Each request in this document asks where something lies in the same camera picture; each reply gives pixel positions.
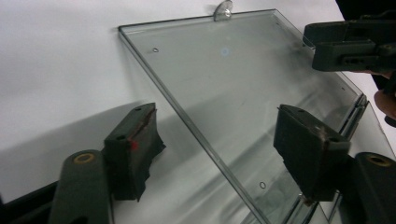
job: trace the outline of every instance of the glass edge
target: glass edge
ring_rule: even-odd
[[[251,14],[251,13],[263,13],[263,12],[279,12],[275,8],[270,8],[270,9],[264,9],[264,10],[254,10],[254,11],[245,11],[245,12],[235,12],[233,13],[233,17],[239,17],[243,16],[246,14]],[[183,19],[173,19],[173,20],[166,20],[166,21],[149,21],[149,22],[140,22],[140,23],[133,23],[133,24],[126,24],[126,25],[121,25],[118,27],[119,32],[122,30],[125,30],[127,28],[131,27],[136,27],[136,26],[142,26],[142,25],[153,25],[153,24],[159,24],[159,23],[170,23],[170,22],[179,22],[179,21],[194,21],[194,20],[205,20],[205,19],[212,19],[213,16],[202,16],[202,17],[189,17],[189,18],[183,18]]]
[[[294,214],[297,206],[300,205],[301,202],[302,202],[301,201],[301,197],[300,197],[300,195],[298,195],[296,200],[294,201],[293,205],[291,206],[291,209],[289,210],[289,212],[284,217],[284,219],[282,221],[282,224],[287,224],[288,223],[288,221],[290,220],[291,216]]]

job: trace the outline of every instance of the hand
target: hand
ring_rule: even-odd
[[[359,73],[367,73],[372,75],[380,75],[386,78],[390,78],[392,72],[387,73],[376,73],[370,70],[364,71],[354,71]],[[396,95],[393,94],[385,94],[383,91],[378,91],[374,95],[375,104],[384,114],[392,119],[396,119]]]

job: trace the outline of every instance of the metal tab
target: metal tab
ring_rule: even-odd
[[[233,2],[231,0],[226,0],[222,2],[215,10],[213,18],[215,21],[228,21],[231,19],[233,13]]]

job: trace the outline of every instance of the glass plate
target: glass plate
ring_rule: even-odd
[[[287,222],[300,191],[273,147],[277,107],[340,131],[361,92],[313,70],[313,50],[276,10],[127,25],[120,36],[252,215]]]

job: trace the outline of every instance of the black plastic part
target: black plastic part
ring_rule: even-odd
[[[98,150],[84,150],[64,161],[49,224],[113,223],[105,161]]]
[[[350,142],[301,108],[279,107],[274,147],[307,199],[331,201],[332,168],[348,160]]]
[[[396,21],[356,20],[312,23],[304,42],[316,47],[319,71],[389,71],[396,68]]]
[[[367,223],[396,223],[396,162],[368,152],[358,154],[355,160],[353,177]]]
[[[343,198],[337,209],[342,224],[369,224],[361,202],[351,203]]]
[[[131,111],[106,138],[103,154],[116,200],[139,200],[152,159],[165,148],[157,133],[155,104]]]
[[[0,205],[0,223],[47,223],[57,182]]]
[[[377,64],[375,43],[370,40],[318,43],[312,67],[319,71],[362,71]]]

